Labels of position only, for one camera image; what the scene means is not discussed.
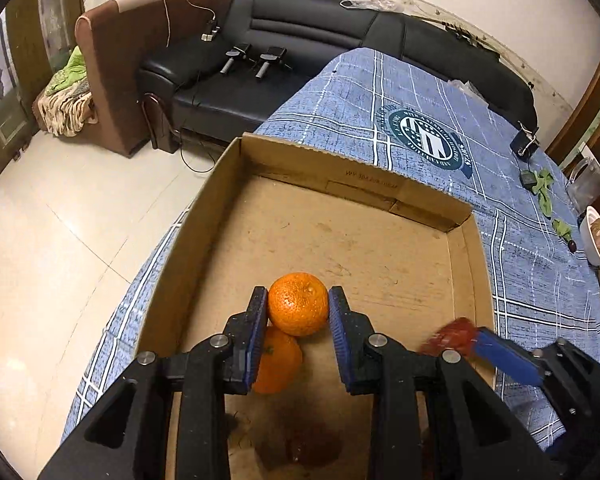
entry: cardboard box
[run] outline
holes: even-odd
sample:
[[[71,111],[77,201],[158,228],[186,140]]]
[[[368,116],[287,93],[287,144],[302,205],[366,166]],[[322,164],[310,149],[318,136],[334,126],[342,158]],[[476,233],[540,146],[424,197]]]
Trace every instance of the cardboard box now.
[[[398,174],[244,134],[224,152],[180,229],[138,351],[189,351],[245,310],[254,286],[268,288],[296,270],[327,288],[343,286],[352,310],[408,349],[459,316],[493,328],[471,211]],[[282,465],[283,448],[289,425],[311,421],[342,440],[339,458],[311,477],[365,477],[372,399],[345,392],[328,327],[299,342],[304,363],[291,387],[275,396],[226,397],[249,443],[239,447],[257,448],[266,466],[258,460],[256,471],[254,455],[234,453],[234,479],[306,478],[298,466]],[[478,371],[493,384],[492,369]]]

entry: floor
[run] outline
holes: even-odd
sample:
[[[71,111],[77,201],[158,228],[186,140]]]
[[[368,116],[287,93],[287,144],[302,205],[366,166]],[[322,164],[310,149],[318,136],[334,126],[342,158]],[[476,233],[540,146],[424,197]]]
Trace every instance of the floor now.
[[[0,449],[24,480],[56,450],[107,319],[206,177],[149,144],[127,159],[77,139],[40,132],[0,176]],[[202,149],[185,158],[211,164]]]

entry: glass pitcher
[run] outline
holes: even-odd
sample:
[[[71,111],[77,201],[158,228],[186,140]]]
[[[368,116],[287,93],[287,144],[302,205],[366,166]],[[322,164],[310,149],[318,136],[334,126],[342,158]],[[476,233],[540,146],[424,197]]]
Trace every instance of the glass pitcher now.
[[[595,158],[584,158],[571,171],[567,194],[578,215],[600,196],[600,164]]]

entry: blue tablecloth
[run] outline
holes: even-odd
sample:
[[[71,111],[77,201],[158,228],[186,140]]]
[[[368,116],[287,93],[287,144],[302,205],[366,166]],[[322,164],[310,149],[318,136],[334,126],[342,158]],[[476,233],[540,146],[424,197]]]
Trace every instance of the blue tablecloth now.
[[[498,334],[532,349],[558,336],[600,362],[600,290],[582,251],[571,254],[520,185],[509,149],[516,129],[484,104],[408,63],[360,48],[338,56],[257,131],[409,176],[472,204],[493,293]],[[565,179],[548,168],[554,217],[582,246]],[[78,386],[63,438],[130,363],[145,309],[183,212],[129,288]],[[500,371],[496,392],[540,446],[562,432],[540,390]]]

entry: tangerine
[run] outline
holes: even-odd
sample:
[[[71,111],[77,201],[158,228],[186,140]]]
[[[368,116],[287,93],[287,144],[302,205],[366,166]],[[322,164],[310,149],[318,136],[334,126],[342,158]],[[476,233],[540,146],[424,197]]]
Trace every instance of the tangerine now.
[[[320,330],[329,318],[327,288],[314,275],[292,272],[278,278],[269,289],[269,319],[293,336]]]
[[[259,394],[281,392],[291,384],[301,364],[302,350],[296,339],[274,326],[267,326],[253,390]]]

